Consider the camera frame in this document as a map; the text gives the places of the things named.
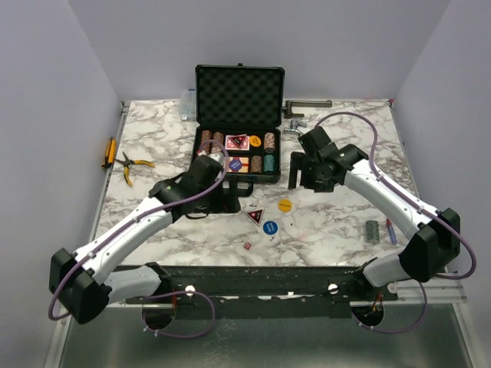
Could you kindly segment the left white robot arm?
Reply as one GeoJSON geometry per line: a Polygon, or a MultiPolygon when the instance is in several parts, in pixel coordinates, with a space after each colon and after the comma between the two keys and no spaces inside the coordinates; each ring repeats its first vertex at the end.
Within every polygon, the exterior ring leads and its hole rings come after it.
{"type": "Polygon", "coordinates": [[[95,319],[108,304],[132,297],[154,303],[169,297],[170,284],[151,266],[117,271],[148,238],[204,205],[226,177],[228,153],[196,157],[189,169],[160,180],[123,220],[87,245],[51,257],[48,289],[79,324],[95,319]]]}

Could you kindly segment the brown red chip stack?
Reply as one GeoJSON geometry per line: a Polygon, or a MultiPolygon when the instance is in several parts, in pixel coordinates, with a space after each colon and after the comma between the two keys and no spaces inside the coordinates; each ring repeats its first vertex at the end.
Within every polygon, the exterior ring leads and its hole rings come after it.
{"type": "Polygon", "coordinates": [[[251,173],[262,173],[262,157],[253,156],[250,162],[250,172],[251,173]]]}

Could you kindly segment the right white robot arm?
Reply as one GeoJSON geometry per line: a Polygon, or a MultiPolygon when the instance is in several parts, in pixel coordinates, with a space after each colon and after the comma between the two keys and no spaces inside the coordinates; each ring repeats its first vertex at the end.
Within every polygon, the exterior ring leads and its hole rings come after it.
{"type": "Polygon", "coordinates": [[[441,212],[421,202],[372,165],[357,146],[337,148],[322,127],[298,141],[303,150],[291,154],[290,189],[303,186],[314,192],[333,192],[335,186],[346,186],[382,211],[408,240],[402,251],[362,266],[353,281],[358,298],[368,301],[391,282],[427,282],[459,255],[460,217],[455,211],[441,212]]]}

